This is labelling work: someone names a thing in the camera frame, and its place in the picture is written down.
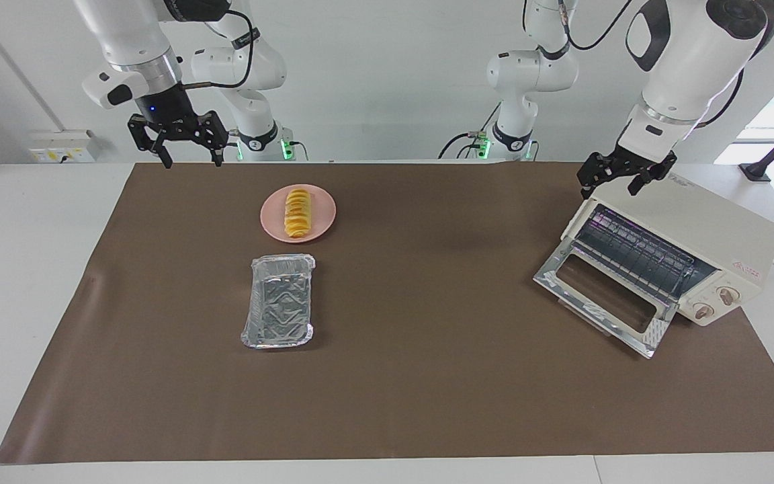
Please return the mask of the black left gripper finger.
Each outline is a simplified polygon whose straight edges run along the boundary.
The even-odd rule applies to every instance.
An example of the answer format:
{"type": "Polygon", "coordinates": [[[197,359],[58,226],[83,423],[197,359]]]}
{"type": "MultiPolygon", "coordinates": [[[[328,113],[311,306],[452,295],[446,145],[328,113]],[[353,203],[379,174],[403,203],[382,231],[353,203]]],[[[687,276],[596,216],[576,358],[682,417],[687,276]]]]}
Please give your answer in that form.
{"type": "Polygon", "coordinates": [[[583,200],[588,200],[596,187],[610,180],[610,159],[601,153],[591,153],[578,169],[577,179],[583,200]]]}
{"type": "Polygon", "coordinates": [[[637,196],[644,186],[653,181],[664,179],[669,174],[670,168],[669,163],[655,163],[649,168],[639,169],[639,174],[628,185],[630,195],[637,196]]]}

